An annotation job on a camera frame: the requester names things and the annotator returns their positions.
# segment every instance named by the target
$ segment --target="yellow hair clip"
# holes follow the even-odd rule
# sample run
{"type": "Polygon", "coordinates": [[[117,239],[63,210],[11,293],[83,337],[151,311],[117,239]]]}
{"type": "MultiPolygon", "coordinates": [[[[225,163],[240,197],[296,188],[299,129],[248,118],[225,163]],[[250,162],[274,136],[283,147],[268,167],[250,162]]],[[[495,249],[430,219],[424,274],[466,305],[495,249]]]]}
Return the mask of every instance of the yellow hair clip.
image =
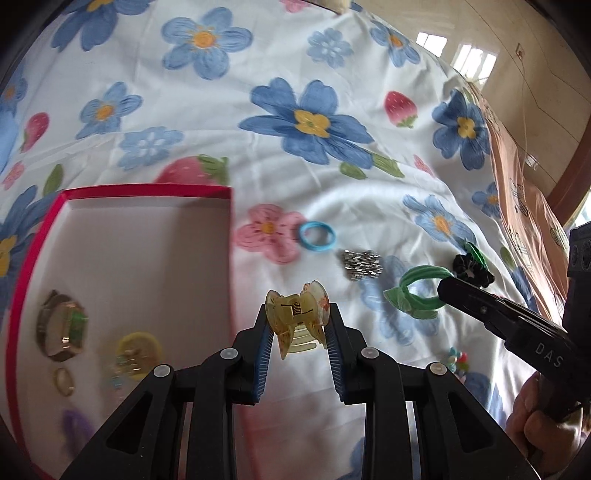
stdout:
{"type": "Polygon", "coordinates": [[[265,311],[269,325],[277,335],[282,359],[288,352],[316,348],[315,340],[326,348],[322,327],[329,321],[330,303],[326,290],[318,281],[306,283],[299,295],[289,297],[269,290],[265,311]]]}

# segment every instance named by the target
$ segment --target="tiled floor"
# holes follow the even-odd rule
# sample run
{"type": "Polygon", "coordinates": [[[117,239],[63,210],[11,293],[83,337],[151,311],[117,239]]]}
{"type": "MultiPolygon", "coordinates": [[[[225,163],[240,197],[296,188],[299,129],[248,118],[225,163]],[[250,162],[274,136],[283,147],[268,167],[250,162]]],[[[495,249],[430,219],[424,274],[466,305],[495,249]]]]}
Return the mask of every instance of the tiled floor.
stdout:
{"type": "Polygon", "coordinates": [[[525,175],[548,195],[591,113],[591,80],[556,29],[525,0],[358,3],[434,53],[441,51],[443,60],[482,84],[485,98],[522,149],[525,112],[527,150],[538,163],[535,169],[526,166],[525,175]]]}

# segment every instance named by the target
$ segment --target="blue ring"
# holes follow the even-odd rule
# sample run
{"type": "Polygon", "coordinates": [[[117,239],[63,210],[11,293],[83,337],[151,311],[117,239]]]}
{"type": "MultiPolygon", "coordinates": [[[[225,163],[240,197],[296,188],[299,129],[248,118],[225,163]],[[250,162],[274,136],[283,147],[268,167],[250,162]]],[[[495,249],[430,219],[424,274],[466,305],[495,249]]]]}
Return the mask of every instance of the blue ring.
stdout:
{"type": "Polygon", "coordinates": [[[302,225],[300,225],[300,228],[298,229],[298,237],[300,238],[300,243],[302,244],[302,247],[304,247],[308,250],[312,250],[313,252],[325,252],[325,251],[333,248],[336,243],[335,231],[332,229],[332,227],[330,225],[328,225],[327,223],[324,223],[324,222],[303,223],[302,225]],[[309,242],[308,240],[306,240],[306,232],[310,228],[323,228],[324,230],[326,230],[329,233],[328,243],[323,244],[323,245],[315,245],[315,244],[309,242]]]}

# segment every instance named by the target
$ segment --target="screw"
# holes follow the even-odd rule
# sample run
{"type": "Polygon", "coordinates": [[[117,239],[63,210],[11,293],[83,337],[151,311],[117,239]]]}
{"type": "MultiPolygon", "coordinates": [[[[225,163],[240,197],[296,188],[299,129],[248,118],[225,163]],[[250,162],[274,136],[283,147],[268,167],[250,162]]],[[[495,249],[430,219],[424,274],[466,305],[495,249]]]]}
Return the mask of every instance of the screw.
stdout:
{"type": "Polygon", "coordinates": [[[238,350],[236,350],[235,348],[225,348],[220,352],[220,356],[224,360],[232,360],[233,358],[236,358],[238,356],[238,350]]]}
{"type": "Polygon", "coordinates": [[[377,348],[367,346],[363,350],[361,350],[361,355],[365,358],[377,358],[377,356],[379,355],[379,351],[377,348]]]}
{"type": "Polygon", "coordinates": [[[445,375],[445,372],[447,372],[447,367],[443,364],[440,364],[439,362],[435,362],[434,364],[431,364],[429,370],[431,370],[431,372],[436,375],[445,375]]]}
{"type": "Polygon", "coordinates": [[[170,373],[170,367],[168,365],[159,365],[154,368],[154,376],[158,378],[166,377],[170,373]]]}

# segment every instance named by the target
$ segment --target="orange flower center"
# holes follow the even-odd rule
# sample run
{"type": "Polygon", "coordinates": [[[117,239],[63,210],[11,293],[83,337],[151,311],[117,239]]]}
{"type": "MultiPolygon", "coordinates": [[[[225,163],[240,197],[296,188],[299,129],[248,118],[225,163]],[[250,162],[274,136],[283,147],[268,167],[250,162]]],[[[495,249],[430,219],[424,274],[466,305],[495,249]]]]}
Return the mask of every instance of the orange flower center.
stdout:
{"type": "Polygon", "coordinates": [[[115,107],[113,105],[109,105],[108,103],[104,103],[97,111],[95,118],[99,122],[104,122],[107,120],[113,113],[115,112],[115,107]]]}
{"type": "Polygon", "coordinates": [[[470,138],[474,140],[476,138],[476,131],[474,127],[476,124],[472,118],[466,118],[465,116],[460,116],[457,119],[457,133],[462,138],[470,138]]]}
{"type": "Polygon", "coordinates": [[[113,3],[114,0],[92,0],[92,2],[90,2],[88,4],[88,7],[86,7],[86,11],[87,12],[94,12],[96,10],[98,10],[100,7],[102,7],[103,5],[109,5],[111,3],[113,3]]]}
{"type": "Polygon", "coordinates": [[[390,35],[390,42],[392,42],[392,45],[394,45],[396,48],[402,48],[404,46],[402,40],[400,40],[396,35],[390,35]]]}
{"type": "Polygon", "coordinates": [[[6,89],[6,92],[4,93],[4,98],[6,98],[6,100],[12,100],[16,94],[17,89],[14,88],[14,85],[11,85],[6,89]]]}
{"type": "Polygon", "coordinates": [[[445,220],[445,218],[442,217],[441,215],[436,215],[435,218],[433,219],[433,223],[435,223],[435,228],[437,230],[439,230],[440,232],[443,232],[446,235],[451,234],[451,230],[449,229],[448,221],[445,220]]]}
{"type": "Polygon", "coordinates": [[[193,35],[192,42],[197,48],[209,48],[215,44],[216,40],[216,36],[213,33],[201,30],[193,35]]]}
{"type": "Polygon", "coordinates": [[[330,137],[330,133],[326,131],[330,127],[330,120],[324,115],[319,113],[315,115],[306,110],[296,110],[294,116],[298,122],[295,127],[303,134],[316,135],[322,138],[330,137]]]}
{"type": "Polygon", "coordinates": [[[9,236],[0,242],[0,278],[6,277],[10,267],[10,250],[17,244],[17,236],[9,236]]]}
{"type": "Polygon", "coordinates": [[[272,235],[275,233],[275,224],[273,222],[265,222],[261,226],[261,231],[267,235],[272,235]]]}

